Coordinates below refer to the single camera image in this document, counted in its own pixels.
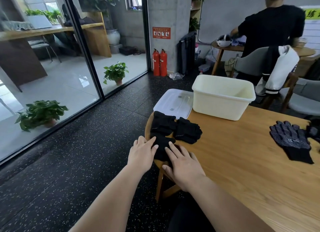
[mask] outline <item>fire extinguisher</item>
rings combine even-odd
[[[154,49],[154,52],[152,54],[152,60],[153,60],[153,75],[160,76],[160,54],[156,49]]]
[[[160,75],[165,77],[167,75],[167,53],[162,49],[160,54]]]

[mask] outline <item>black floor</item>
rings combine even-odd
[[[0,231],[68,231],[126,165],[160,97],[170,88],[192,91],[197,74],[173,81],[149,73],[0,170]],[[153,165],[138,185],[127,231],[166,231],[183,194],[157,204],[157,178]]]

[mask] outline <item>red sign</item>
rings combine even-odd
[[[152,27],[153,37],[158,39],[171,39],[171,28]]]

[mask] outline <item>wooden tabletop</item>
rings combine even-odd
[[[229,50],[229,51],[243,52],[245,49],[244,46],[239,46],[239,45],[237,45],[237,46],[229,45],[228,47],[220,47],[216,41],[212,42],[211,45],[214,48],[222,49],[222,50]],[[312,56],[316,53],[316,51],[314,49],[310,49],[308,47],[303,47],[303,48],[294,47],[293,49],[298,53],[299,57]]]
[[[153,114],[145,129],[150,139]],[[310,140],[310,165],[290,161],[269,134],[277,120],[305,128],[308,121],[248,106],[240,120],[230,121],[191,111],[188,120],[203,134],[193,145],[206,175],[240,200],[275,231],[320,231],[320,144]]]
[[[103,23],[90,23],[81,25],[83,29],[103,26]],[[63,27],[61,25],[54,25],[50,28],[46,29],[30,29],[26,31],[5,31],[0,32],[0,41],[11,40],[11,39],[21,39],[32,36],[39,36],[51,33],[65,32],[65,31],[73,31],[73,27]]]

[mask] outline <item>clear plastic bag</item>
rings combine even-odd
[[[174,72],[174,73],[171,73],[169,74],[169,77],[172,79],[172,80],[180,80],[183,78],[184,75],[182,75],[181,73],[178,73],[178,72]]]

